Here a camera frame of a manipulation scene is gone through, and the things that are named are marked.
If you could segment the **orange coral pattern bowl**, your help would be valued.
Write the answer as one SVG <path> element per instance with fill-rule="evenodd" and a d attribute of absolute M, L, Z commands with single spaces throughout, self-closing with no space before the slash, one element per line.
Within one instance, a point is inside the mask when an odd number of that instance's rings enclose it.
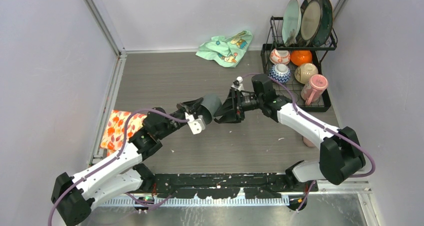
<path fill-rule="evenodd" d="M 286 50 L 273 49 L 270 53 L 269 59 L 274 64 L 287 65 L 291 61 L 291 54 Z"/>

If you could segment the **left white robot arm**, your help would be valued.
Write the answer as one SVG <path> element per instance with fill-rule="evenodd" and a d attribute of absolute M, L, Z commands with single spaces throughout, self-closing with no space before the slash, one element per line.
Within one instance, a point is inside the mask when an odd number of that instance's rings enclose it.
<path fill-rule="evenodd" d="M 194 135 L 201 133 L 216 111 L 209 110 L 205 100 L 203 96 L 178 103 L 171 114 L 160 108 L 132 112 L 123 124 L 122 146 L 118 151 L 81 172 L 64 172 L 56 177 L 48 225 L 52 224 L 55 212 L 65 225 L 78 225 L 115 196 L 137 189 L 149 192 L 154 183 L 150 176 L 142 174 L 142 162 L 162 147 L 162 139 L 184 126 Z"/>

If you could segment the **dark green mug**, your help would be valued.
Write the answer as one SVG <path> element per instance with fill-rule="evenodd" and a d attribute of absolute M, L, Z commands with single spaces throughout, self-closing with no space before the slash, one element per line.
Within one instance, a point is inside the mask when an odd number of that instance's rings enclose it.
<path fill-rule="evenodd" d="M 218 95 L 206 94 L 202 97 L 202 102 L 197 111 L 198 116 L 202 116 L 206 125 L 210 124 L 214 119 L 214 114 L 221 107 L 222 103 Z"/>

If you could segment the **mint green flower plate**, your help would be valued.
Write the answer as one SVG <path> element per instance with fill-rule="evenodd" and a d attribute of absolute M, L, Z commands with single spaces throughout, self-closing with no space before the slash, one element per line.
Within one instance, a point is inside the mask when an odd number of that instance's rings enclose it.
<path fill-rule="evenodd" d="M 302 13 L 298 0 L 290 0 L 283 16 L 281 36 L 286 47 L 297 43 Z"/>

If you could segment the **white bowl orange outside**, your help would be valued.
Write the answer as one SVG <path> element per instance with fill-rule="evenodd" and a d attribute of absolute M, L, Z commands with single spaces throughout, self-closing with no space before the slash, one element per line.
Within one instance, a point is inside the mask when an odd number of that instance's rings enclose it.
<path fill-rule="evenodd" d="M 292 51 L 290 61 L 296 66 L 301 66 L 304 63 L 311 63 L 313 61 L 312 53 L 306 50 Z"/>

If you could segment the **dark blue floral plate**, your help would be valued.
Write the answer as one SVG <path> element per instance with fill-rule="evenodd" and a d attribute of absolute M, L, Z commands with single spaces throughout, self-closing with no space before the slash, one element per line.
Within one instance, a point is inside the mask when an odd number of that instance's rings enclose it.
<path fill-rule="evenodd" d="M 326 43 L 333 28 L 333 20 L 333 7 L 330 0 L 322 0 L 322 18 L 319 30 L 312 41 L 314 46 L 320 47 Z"/>

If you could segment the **pale pink mug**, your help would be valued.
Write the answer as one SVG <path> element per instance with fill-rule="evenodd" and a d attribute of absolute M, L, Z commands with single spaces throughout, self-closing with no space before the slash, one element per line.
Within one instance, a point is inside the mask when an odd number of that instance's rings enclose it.
<path fill-rule="evenodd" d="M 306 137 L 303 137 L 302 141 L 307 147 L 311 147 L 311 148 L 315 147 L 314 143 L 308 140 Z"/>

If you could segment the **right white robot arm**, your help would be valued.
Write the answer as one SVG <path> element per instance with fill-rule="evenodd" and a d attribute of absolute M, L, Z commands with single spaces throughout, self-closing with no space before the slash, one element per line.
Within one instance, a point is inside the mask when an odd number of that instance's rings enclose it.
<path fill-rule="evenodd" d="M 274 80 L 266 74 L 252 76 L 252 92 L 242 90 L 242 82 L 242 77 L 233 82 L 226 100 L 214 114 L 216 123 L 240 123 L 246 111 L 259 109 L 264 116 L 295 130 L 319 150 L 317 161 L 301 160 L 285 171 L 288 189 L 298 191 L 312 180 L 339 185 L 365 167 L 365 154 L 353 129 L 339 129 L 311 116 L 293 98 L 278 95 Z"/>

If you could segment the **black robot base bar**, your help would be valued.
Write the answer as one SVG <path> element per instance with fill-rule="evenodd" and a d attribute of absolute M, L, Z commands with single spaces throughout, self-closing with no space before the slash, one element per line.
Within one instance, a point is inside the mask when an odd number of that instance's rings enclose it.
<path fill-rule="evenodd" d="M 200 199 L 279 198 L 282 193 L 305 194 L 312 182 L 294 182 L 281 173 L 157 173 L 133 193 L 154 194 L 165 198 Z"/>

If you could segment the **white ceramic bowl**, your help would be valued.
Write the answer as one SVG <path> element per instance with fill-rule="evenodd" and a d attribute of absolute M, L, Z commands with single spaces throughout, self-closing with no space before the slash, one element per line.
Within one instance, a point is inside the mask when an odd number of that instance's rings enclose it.
<path fill-rule="evenodd" d="M 298 66 L 294 72 L 294 78 L 301 84 L 306 84 L 310 77 L 319 73 L 316 65 L 313 63 L 303 63 Z"/>

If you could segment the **black rimmed cream plate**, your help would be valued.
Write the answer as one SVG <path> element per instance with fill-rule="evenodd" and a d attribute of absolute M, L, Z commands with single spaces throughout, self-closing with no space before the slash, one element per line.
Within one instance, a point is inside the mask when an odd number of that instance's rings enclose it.
<path fill-rule="evenodd" d="M 301 7 L 301 26 L 297 45 L 307 47 L 315 38 L 323 16 L 323 0 L 304 0 Z"/>

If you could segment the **pink glass mug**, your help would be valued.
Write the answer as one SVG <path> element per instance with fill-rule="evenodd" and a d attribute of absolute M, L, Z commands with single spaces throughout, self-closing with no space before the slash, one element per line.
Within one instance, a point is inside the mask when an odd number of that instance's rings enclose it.
<path fill-rule="evenodd" d="M 315 102 L 328 88 L 328 85 L 329 82 L 325 76 L 321 74 L 311 76 L 300 94 L 305 101 L 305 105 L 309 106 Z"/>

